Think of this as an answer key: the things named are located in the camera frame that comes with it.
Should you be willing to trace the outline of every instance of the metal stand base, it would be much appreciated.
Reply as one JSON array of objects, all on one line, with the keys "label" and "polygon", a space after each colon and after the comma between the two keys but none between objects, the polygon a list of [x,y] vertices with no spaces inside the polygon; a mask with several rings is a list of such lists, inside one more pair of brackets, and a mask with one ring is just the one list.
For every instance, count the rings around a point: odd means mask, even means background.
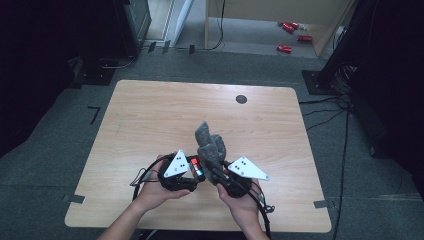
[{"label": "metal stand base", "polygon": [[88,67],[84,64],[79,70],[71,88],[81,88],[81,85],[109,86],[115,74],[113,67],[118,66],[118,62],[108,61],[107,66],[112,68]]},{"label": "metal stand base", "polygon": [[302,70],[303,80],[305,80],[306,87],[310,95],[340,95],[339,92],[334,90],[330,85],[320,85],[318,83],[318,75],[320,71]]}]

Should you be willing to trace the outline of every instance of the forearm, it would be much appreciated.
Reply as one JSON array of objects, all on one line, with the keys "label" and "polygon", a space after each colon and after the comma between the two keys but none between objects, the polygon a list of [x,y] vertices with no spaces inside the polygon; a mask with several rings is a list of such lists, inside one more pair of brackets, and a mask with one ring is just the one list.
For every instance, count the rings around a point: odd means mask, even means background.
[{"label": "forearm", "polygon": [[252,226],[240,226],[241,230],[244,233],[244,236],[248,240],[268,240],[269,238],[263,232],[261,226],[258,224],[254,224]]},{"label": "forearm", "polygon": [[244,216],[244,217],[235,217],[234,212],[231,212],[234,220],[239,225],[240,229],[243,231],[244,235],[248,240],[265,240],[269,239],[268,236],[264,233],[259,223],[258,216]]},{"label": "forearm", "polygon": [[138,222],[147,212],[146,209],[135,204],[130,204],[127,209],[110,225],[108,229],[98,238],[99,240],[131,239]]}]

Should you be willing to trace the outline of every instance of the white triangular marker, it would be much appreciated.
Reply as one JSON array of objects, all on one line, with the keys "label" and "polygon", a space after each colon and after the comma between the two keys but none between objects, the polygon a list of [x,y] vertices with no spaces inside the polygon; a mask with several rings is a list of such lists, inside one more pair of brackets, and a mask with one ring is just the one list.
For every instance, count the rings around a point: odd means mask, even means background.
[{"label": "white triangular marker", "polygon": [[231,163],[228,166],[228,170],[244,178],[269,180],[269,176],[246,157],[241,157],[237,161]]},{"label": "white triangular marker", "polygon": [[168,169],[166,169],[164,177],[169,178],[180,173],[185,173],[189,170],[189,168],[190,166],[183,150],[179,150],[174,159],[172,159],[171,164],[169,164]]}]

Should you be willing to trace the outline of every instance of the wooden table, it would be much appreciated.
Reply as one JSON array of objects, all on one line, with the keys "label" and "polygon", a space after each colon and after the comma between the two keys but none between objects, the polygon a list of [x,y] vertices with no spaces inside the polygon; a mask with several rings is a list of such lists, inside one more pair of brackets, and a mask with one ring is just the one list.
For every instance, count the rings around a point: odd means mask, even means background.
[{"label": "wooden table", "polygon": [[[236,96],[247,103],[239,104]],[[129,184],[158,154],[194,155],[194,131],[207,121],[220,134],[227,160],[248,157],[270,176],[260,181],[271,231],[328,232],[326,208],[296,93],[291,88],[121,80],[112,95],[71,203],[71,227],[108,227],[128,206]],[[239,230],[208,181],[190,195],[148,212],[139,228]]]}]

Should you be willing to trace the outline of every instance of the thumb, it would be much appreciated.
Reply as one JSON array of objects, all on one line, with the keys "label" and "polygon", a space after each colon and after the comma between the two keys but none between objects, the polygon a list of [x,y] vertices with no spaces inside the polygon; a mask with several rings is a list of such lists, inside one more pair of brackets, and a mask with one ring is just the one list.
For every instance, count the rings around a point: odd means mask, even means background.
[{"label": "thumb", "polygon": [[219,198],[221,200],[224,200],[228,197],[227,190],[225,190],[224,186],[222,186],[220,183],[216,184],[216,188],[218,189]]},{"label": "thumb", "polygon": [[190,191],[188,189],[182,189],[176,192],[171,192],[171,194],[172,194],[171,198],[178,199],[190,194]]}]

